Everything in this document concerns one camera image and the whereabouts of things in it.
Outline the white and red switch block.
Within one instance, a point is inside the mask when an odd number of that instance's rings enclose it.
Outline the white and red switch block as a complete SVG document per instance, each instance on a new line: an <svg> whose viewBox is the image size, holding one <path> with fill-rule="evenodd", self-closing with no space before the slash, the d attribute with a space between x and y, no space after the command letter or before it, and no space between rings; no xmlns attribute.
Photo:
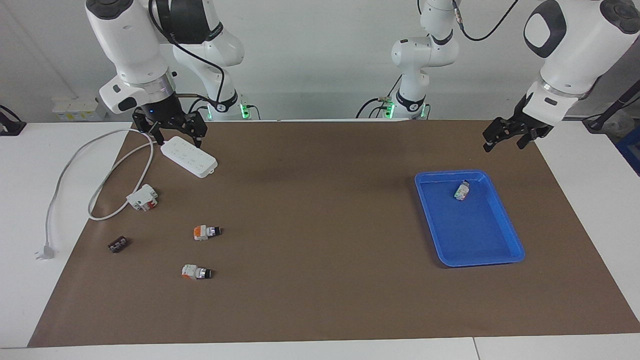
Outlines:
<svg viewBox="0 0 640 360"><path fill-rule="evenodd" d="M126 196L127 203L137 211L147 212L158 204L158 192L148 184Z"/></svg>

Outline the blue plastic tray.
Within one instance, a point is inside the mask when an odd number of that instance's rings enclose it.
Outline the blue plastic tray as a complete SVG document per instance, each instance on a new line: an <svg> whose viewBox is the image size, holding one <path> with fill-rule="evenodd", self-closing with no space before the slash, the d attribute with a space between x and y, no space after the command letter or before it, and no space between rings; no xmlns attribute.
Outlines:
<svg viewBox="0 0 640 360"><path fill-rule="evenodd" d="M470 183L464 201L454 198ZM439 260L447 267L517 264L525 249L489 174L482 170L427 171L414 184Z"/></svg>

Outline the white wall socket boxes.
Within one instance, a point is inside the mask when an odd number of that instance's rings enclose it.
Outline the white wall socket boxes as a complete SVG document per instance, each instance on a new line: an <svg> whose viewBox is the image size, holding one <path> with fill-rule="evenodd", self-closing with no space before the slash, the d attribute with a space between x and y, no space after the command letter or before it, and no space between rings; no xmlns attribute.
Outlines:
<svg viewBox="0 0 640 360"><path fill-rule="evenodd" d="M107 111L98 98L76 98L55 102L51 109L57 120L67 122L102 122Z"/></svg>

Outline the black clamp mount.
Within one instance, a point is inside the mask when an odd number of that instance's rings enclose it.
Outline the black clamp mount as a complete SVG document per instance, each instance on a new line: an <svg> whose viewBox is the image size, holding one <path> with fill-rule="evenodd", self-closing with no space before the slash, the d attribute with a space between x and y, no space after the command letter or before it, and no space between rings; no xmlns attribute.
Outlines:
<svg viewBox="0 0 640 360"><path fill-rule="evenodd" d="M26 125L11 109L0 104L0 137L18 136Z"/></svg>

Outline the small white push-button switch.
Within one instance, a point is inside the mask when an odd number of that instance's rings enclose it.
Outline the small white push-button switch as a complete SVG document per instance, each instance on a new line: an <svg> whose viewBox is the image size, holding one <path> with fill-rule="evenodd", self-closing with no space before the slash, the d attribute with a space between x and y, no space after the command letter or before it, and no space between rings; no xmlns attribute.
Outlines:
<svg viewBox="0 0 640 360"><path fill-rule="evenodd" d="M185 264L182 267L183 278L190 280L210 280L214 275L214 271L209 268L203 268L196 264Z"/></svg>

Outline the white switch with orange block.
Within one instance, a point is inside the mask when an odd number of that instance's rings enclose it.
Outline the white switch with orange block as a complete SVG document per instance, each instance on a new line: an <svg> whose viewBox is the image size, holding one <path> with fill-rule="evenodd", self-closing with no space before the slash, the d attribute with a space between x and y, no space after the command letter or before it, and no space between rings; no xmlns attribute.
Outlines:
<svg viewBox="0 0 640 360"><path fill-rule="evenodd" d="M221 235L223 229L221 227L210 227L206 224L199 225L193 228L193 239L195 241L204 241Z"/></svg>

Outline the blue crate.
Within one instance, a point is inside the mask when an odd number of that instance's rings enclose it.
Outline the blue crate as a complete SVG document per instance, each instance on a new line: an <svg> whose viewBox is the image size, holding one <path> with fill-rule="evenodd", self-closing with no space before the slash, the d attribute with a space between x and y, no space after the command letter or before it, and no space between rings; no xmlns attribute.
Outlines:
<svg viewBox="0 0 640 360"><path fill-rule="evenodd" d="M640 125L620 139L615 144L615 148L640 177Z"/></svg>

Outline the white power strip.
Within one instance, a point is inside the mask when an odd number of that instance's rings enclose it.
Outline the white power strip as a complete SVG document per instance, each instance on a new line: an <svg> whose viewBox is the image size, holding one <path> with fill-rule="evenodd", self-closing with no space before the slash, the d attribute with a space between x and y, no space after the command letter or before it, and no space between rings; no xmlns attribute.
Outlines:
<svg viewBox="0 0 640 360"><path fill-rule="evenodd" d="M165 141L160 146L160 151L166 158L200 179L213 174L218 167L215 157L179 136Z"/></svg>

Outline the brown paper table mat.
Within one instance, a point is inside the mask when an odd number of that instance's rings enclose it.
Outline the brown paper table mat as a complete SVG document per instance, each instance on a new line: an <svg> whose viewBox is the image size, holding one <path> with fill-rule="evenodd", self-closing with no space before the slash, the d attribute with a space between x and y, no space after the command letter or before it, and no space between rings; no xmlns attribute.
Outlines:
<svg viewBox="0 0 640 360"><path fill-rule="evenodd" d="M88 221L31 347L640 332L535 144L482 121L211 123L198 178L155 151L156 208ZM519 263L449 268L414 178L489 175ZM222 233L194 240L194 227ZM111 253L124 236L129 245ZM210 279L182 276L187 264Z"/></svg>

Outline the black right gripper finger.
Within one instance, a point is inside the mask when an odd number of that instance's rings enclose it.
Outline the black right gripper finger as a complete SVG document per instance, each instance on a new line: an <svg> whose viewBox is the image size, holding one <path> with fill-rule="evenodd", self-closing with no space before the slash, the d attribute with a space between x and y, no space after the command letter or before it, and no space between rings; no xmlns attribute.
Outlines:
<svg viewBox="0 0 640 360"><path fill-rule="evenodd" d="M145 114L133 114L132 120L138 132L153 137L159 146L165 143L158 121L149 120Z"/></svg>
<svg viewBox="0 0 640 360"><path fill-rule="evenodd" d="M208 127L199 112L184 112L171 117L170 130L187 135L196 148L201 148L202 139L206 136Z"/></svg>

